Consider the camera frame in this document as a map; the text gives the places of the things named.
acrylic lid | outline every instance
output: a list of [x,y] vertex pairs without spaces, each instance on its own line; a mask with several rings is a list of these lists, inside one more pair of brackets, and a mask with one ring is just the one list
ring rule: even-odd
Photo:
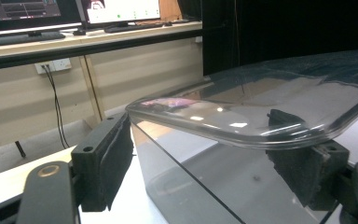
[[245,65],[127,110],[238,147],[312,146],[358,118],[358,50]]

black cable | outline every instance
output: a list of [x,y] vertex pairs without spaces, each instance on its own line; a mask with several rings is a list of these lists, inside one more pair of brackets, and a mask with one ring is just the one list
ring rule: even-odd
[[54,90],[54,103],[55,103],[54,105],[55,105],[55,109],[56,109],[57,127],[59,130],[61,143],[62,143],[63,148],[68,148],[69,144],[66,141],[66,137],[65,137],[65,134],[63,131],[61,107],[60,107],[60,103],[58,101],[57,90],[55,87],[54,79],[53,79],[53,76],[51,74],[51,71],[50,71],[50,68],[48,65],[47,66],[42,65],[42,68],[45,70],[46,74],[48,75],[48,80],[50,81],[51,87]]
[[63,141],[65,142],[65,144],[67,145],[67,147],[69,147],[69,144],[68,144],[68,142],[66,141],[65,133],[63,132],[62,113],[61,113],[60,102],[58,101],[57,91],[56,91],[56,89],[55,89],[54,78],[53,78],[53,75],[51,74],[51,71],[50,71],[50,67],[49,67],[49,66],[48,66],[48,72],[49,72],[49,76],[50,76],[50,78],[51,78],[52,86],[53,86],[53,88],[54,88],[55,103],[56,103],[56,106],[58,107],[58,113],[60,114],[60,115],[58,116],[58,118],[60,118],[61,132],[62,132]]
[[237,44],[237,57],[238,66],[241,65],[241,48],[240,48],[240,28],[238,25],[238,11],[237,11],[237,0],[234,0],[234,20],[235,20],[235,33],[236,33],[236,44]]
[[[45,65],[42,65],[42,68],[45,70],[46,74],[48,75],[48,80],[50,81],[51,87],[54,90],[54,96],[56,97],[55,85],[54,85],[53,81],[51,80],[51,77],[49,75],[49,71],[48,71],[48,69],[46,68]],[[59,131],[59,134],[60,134],[60,138],[61,138],[61,143],[62,143],[63,148],[66,148],[65,144],[63,143],[63,140],[62,140],[62,132],[61,132],[61,129],[60,129],[59,113],[58,113],[57,103],[56,103],[55,100],[54,100],[54,105],[55,105],[55,108],[56,108],[57,126],[58,126],[58,131]]]
[[337,207],[339,206],[339,202],[336,202],[334,204],[334,208],[331,211],[328,211],[326,213],[326,215],[324,216],[324,218],[321,220],[320,224],[325,224],[328,219],[331,217],[331,215],[333,215],[333,213],[336,211]]

